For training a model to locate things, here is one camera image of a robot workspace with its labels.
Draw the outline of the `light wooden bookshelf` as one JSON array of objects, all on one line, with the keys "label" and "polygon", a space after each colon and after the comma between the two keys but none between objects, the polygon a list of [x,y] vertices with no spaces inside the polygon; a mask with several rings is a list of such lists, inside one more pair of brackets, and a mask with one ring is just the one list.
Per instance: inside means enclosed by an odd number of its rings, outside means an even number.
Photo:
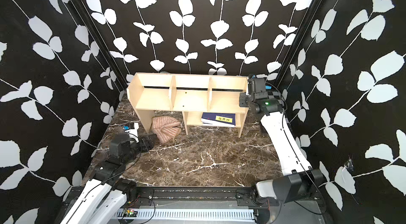
[{"label": "light wooden bookshelf", "polygon": [[181,112],[185,129],[203,126],[203,113],[235,114],[241,134],[248,108],[240,107],[247,77],[137,73],[127,88],[128,100],[146,132],[156,111]]}]

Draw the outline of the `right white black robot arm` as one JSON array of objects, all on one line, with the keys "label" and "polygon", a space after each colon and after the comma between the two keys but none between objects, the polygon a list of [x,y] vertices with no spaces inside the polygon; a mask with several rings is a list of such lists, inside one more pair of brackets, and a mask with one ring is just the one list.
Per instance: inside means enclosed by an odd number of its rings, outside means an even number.
[{"label": "right white black robot arm", "polygon": [[250,76],[247,93],[240,94],[240,106],[250,108],[260,121],[261,132],[269,135],[282,171],[277,179],[257,182],[256,197],[285,203],[316,195],[324,177],[297,146],[285,117],[284,100],[269,87],[265,79]]}]

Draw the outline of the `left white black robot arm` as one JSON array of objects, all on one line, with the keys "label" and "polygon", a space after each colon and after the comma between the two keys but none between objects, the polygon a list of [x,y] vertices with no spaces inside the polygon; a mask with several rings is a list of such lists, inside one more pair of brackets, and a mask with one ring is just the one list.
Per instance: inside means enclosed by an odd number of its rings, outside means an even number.
[{"label": "left white black robot arm", "polygon": [[89,177],[75,202],[64,206],[57,224],[106,224],[122,207],[141,197],[136,182],[121,178],[135,165],[143,153],[151,151],[158,137],[155,134],[136,136],[120,133],[110,142],[107,159],[100,162]]}]

